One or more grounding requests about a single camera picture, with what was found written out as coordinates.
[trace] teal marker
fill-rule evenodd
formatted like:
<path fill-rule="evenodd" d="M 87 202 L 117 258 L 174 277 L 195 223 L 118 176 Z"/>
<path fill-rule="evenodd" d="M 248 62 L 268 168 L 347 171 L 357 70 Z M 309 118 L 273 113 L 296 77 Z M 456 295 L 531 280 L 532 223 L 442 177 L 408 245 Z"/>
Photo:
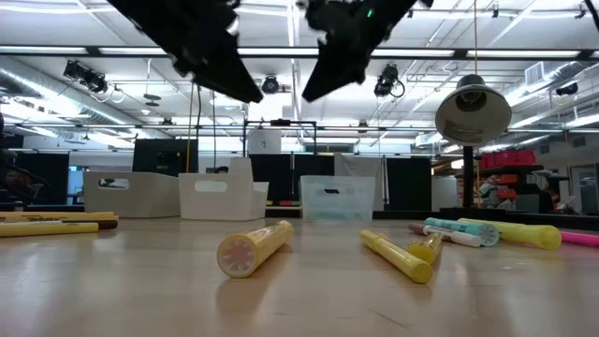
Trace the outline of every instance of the teal marker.
<path fill-rule="evenodd" d="M 499 230 L 493 225 L 477 224 L 477 223 L 462 223 L 460 221 L 428 218 L 424 223 L 439 228 L 455 230 L 462 233 L 476 235 L 483 240 L 483 245 L 489 247 L 497 244 L 499 241 Z"/>

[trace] highlighter cap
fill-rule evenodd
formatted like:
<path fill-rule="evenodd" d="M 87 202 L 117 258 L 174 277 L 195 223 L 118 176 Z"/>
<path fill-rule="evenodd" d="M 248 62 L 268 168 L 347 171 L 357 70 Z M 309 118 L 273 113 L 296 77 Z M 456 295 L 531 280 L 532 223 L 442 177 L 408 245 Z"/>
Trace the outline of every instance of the highlighter cap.
<path fill-rule="evenodd" d="M 412 230 L 413 232 L 415 232 L 416 234 L 419 235 L 426 235 L 424 233 L 424 224 L 418 224 L 418 223 L 411 223 L 410 226 L 408 226 L 410 228 L 410 230 Z"/>

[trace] red storage bin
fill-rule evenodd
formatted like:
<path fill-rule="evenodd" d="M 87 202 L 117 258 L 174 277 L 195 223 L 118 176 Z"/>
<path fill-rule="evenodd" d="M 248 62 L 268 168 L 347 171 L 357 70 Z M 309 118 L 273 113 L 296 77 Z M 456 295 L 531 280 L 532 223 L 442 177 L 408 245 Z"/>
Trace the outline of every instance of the red storage bin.
<path fill-rule="evenodd" d="M 516 166 L 516 165 L 534 165 L 536 163 L 536 157 L 532 150 L 520 150 L 520 151 L 504 151 L 497 154 L 493 154 L 491 158 L 487 159 L 486 169 L 502 167 L 502 166 Z"/>

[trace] yellow marker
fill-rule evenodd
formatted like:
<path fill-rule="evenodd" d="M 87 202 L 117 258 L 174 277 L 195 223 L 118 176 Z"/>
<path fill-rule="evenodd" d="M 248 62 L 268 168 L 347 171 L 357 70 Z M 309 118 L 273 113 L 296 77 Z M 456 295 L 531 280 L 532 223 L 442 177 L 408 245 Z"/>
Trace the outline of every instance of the yellow marker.
<path fill-rule="evenodd" d="M 0 224 L 0 238 L 53 235 L 53 234 L 79 234 L 96 233 L 96 223 L 38 223 L 38 224 Z"/>
<path fill-rule="evenodd" d="M 432 233 L 422 242 L 412 242 L 408 246 L 408 253 L 423 260 L 428 264 L 433 264 L 443 245 L 443 234 Z"/>
<path fill-rule="evenodd" d="M 231 277 L 249 276 L 293 235 L 293 227 L 286 221 L 247 233 L 233 234 L 218 246 L 218 266 Z"/>
<path fill-rule="evenodd" d="M 362 230 L 359 232 L 359 238 L 362 243 L 383 256 L 414 282 L 425 284 L 432 278 L 431 265 L 391 243 L 385 236 Z"/>
<path fill-rule="evenodd" d="M 0 221 L 119 220 L 113 212 L 0 212 Z"/>
<path fill-rule="evenodd" d="M 562 233 L 554 226 L 529 226 L 498 221 L 460 219 L 461 222 L 475 222 L 494 225 L 503 240 L 515 243 L 528 243 L 544 249 L 558 249 L 562 245 Z"/>

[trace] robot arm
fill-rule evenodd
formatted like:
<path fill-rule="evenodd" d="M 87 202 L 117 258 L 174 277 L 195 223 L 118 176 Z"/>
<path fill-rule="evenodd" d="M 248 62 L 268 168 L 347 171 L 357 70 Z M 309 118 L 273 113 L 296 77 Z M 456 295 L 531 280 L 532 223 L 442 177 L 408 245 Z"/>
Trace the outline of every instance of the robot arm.
<path fill-rule="evenodd" d="M 312 102 L 346 84 L 362 83 L 373 50 L 417 0 L 302 0 L 306 20 L 326 32 L 318 41 L 318 62 L 303 97 Z M 432 0 L 420 0 L 430 7 Z M 183 76 L 245 103 L 262 93 L 237 52 L 238 36 L 227 28 L 237 20 L 241 0 L 109 0 L 137 28 L 162 47 Z"/>

